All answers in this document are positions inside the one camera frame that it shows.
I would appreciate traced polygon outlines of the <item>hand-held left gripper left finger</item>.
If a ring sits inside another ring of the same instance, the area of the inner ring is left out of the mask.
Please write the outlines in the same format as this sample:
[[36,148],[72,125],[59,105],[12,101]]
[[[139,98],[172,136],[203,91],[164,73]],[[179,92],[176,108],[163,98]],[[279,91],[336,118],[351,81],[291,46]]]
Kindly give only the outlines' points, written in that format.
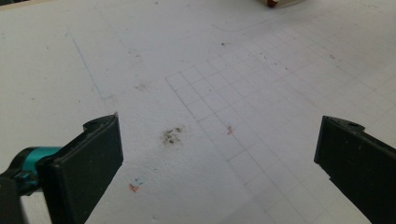
[[28,224],[21,198],[37,191],[52,224],[84,224],[122,163],[116,114],[85,123],[63,147],[28,147],[0,174],[0,224]]

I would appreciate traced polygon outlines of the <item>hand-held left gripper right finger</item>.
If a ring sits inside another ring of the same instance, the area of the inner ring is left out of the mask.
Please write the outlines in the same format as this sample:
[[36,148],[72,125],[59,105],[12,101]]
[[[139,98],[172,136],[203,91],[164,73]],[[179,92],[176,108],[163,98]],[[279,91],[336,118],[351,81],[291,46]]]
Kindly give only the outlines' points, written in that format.
[[314,162],[372,224],[396,224],[396,148],[358,123],[324,116]]

